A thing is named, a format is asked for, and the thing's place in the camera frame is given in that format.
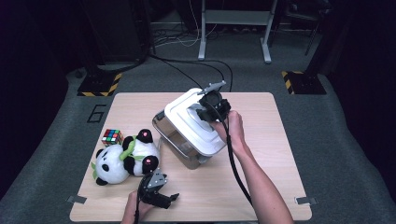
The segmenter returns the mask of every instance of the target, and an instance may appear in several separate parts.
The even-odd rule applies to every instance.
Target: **tabletop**
[[[91,162],[95,162],[96,151],[104,148],[101,137],[106,129],[118,129],[126,136],[147,128],[152,131],[154,143],[158,144],[161,135],[153,128],[152,119],[183,93],[135,92],[118,93],[115,96],[92,158],[87,161],[87,171],[78,192],[78,196],[87,200],[85,203],[74,203],[71,220],[121,221],[128,194],[137,189],[141,177],[129,176],[117,185],[96,185]],[[274,96],[268,92],[222,92],[221,95],[230,102],[232,110],[242,115],[247,144],[261,168],[278,188],[293,219],[311,218],[309,205],[297,204],[294,200],[295,197],[306,195]],[[168,145],[161,144],[158,148],[161,151],[160,168],[168,179],[160,193],[166,196],[180,195],[168,209],[154,208],[149,211],[143,221],[257,220],[233,176],[227,148],[194,170],[179,161]],[[246,185],[236,158],[235,163]]]

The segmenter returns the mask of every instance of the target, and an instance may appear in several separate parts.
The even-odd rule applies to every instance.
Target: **gray carpet floor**
[[[325,95],[290,95],[281,76],[284,70],[304,71],[320,36],[308,56],[308,38],[280,32],[270,48],[273,62],[265,64],[260,48],[262,34],[220,35],[208,41],[207,60],[220,60],[233,70],[232,91],[268,91],[276,99],[291,150],[308,197],[315,197],[313,216],[303,223],[396,223],[396,206],[374,166],[347,129],[343,109],[325,76],[319,79]],[[199,42],[190,47],[167,44],[156,48],[167,59],[196,60]],[[221,63],[208,63],[224,73],[230,89],[230,72]],[[211,68],[172,63],[202,86],[221,80]],[[121,67],[106,66],[106,69]],[[77,96],[82,78],[67,76],[69,90],[57,118],[0,202],[0,223],[71,223],[72,204],[65,200],[78,193],[113,96]],[[124,72],[118,92],[180,91],[196,85],[175,68],[147,60]],[[87,120],[96,105],[104,117]]]

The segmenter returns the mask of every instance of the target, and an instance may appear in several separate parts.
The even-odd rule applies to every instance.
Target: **white shelf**
[[[207,10],[206,23],[266,25],[269,11]]]

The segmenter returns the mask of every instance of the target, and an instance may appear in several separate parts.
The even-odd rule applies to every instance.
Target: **human hand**
[[[134,212],[136,210],[137,191],[132,191],[128,195],[128,202],[125,205],[125,211],[122,218],[122,224],[134,223]],[[153,208],[154,205],[148,203],[139,203],[139,221],[146,215],[146,213]]]
[[[232,110],[228,114],[225,124],[228,125],[229,135],[231,136],[231,142],[233,146],[233,153],[238,159],[244,154],[250,154],[250,149],[245,141],[245,131],[242,121],[242,116]],[[211,122],[210,125],[218,132],[219,137],[224,142],[227,142],[227,133],[224,129],[224,125],[221,122]]]

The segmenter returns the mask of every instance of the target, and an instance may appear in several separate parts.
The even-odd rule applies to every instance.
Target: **stuffed panda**
[[[127,136],[122,145],[98,150],[94,165],[96,184],[119,184],[129,175],[148,174],[159,164],[160,151],[153,143],[151,131],[143,129],[136,136]]]

